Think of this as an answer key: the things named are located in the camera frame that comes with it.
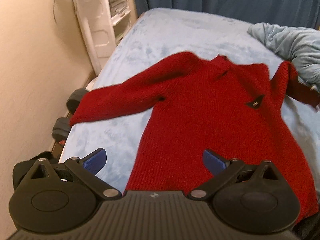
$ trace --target blue gripper pad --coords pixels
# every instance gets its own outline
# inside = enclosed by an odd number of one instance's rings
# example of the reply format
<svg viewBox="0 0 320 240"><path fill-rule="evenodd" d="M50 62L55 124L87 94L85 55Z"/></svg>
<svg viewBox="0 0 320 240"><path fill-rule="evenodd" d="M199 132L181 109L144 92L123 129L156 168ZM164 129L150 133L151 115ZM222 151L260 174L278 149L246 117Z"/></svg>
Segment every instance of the blue gripper pad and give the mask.
<svg viewBox="0 0 320 240"><path fill-rule="evenodd" d="M107 163L105 149L99 148L82 159L83 167L90 173L96 175Z"/></svg>
<svg viewBox="0 0 320 240"><path fill-rule="evenodd" d="M230 165L230 162L227 159L209 149L204 150L202 161L204 166L212 173L213 176L218 175Z"/></svg>

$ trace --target sweater sleeve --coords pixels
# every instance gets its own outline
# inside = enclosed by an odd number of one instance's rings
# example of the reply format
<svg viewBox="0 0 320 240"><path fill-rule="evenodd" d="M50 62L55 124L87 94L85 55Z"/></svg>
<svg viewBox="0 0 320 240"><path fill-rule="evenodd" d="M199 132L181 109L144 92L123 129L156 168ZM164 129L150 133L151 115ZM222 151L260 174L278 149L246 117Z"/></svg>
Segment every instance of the sweater sleeve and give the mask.
<svg viewBox="0 0 320 240"><path fill-rule="evenodd" d="M285 94L314 108L320 103L320 94L298 82L298 73L289 61L281 63L270 83L273 101L279 110Z"/></svg>
<svg viewBox="0 0 320 240"><path fill-rule="evenodd" d="M169 88L190 73L198 60L191 52L180 52L122 84L92 90L82 98L70 125L136 114L153 107L166 99Z"/></svg>

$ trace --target ribbed knit fabric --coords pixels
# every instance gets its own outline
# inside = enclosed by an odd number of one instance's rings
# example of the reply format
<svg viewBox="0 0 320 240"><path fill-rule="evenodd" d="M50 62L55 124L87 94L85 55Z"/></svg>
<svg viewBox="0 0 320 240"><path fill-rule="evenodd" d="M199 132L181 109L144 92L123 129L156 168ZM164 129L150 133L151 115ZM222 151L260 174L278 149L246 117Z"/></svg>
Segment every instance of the ribbed knit fabric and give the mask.
<svg viewBox="0 0 320 240"><path fill-rule="evenodd" d="M154 107L127 190L188 193L212 178L202 162L203 150L210 148L248 164L272 160L300 200L300 221L318 211L316 191L280 108L286 93L313 107L320 97L297 79L290 62L283 62L270 81L264 64L235 65L225 56L208 61L181 52L122 84L87 93L70 125Z"/></svg>

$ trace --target crumpled blanket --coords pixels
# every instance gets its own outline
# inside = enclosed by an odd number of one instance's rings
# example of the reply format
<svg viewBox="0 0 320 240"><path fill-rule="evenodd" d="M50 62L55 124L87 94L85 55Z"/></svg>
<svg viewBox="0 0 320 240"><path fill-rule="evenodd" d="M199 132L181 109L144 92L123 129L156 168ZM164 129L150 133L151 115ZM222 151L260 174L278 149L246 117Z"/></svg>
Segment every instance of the crumpled blanket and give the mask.
<svg viewBox="0 0 320 240"><path fill-rule="evenodd" d="M248 33L296 67L300 82L320 91L320 31L257 23Z"/></svg>

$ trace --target white cabinet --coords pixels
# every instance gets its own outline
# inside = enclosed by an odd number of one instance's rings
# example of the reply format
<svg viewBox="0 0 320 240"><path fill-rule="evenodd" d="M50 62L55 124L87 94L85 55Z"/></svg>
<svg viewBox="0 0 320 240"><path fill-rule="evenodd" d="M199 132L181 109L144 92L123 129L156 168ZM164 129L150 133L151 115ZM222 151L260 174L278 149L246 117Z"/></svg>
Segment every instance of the white cabinet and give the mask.
<svg viewBox="0 0 320 240"><path fill-rule="evenodd" d="M131 28L128 0L73 0L93 69L97 75Z"/></svg>

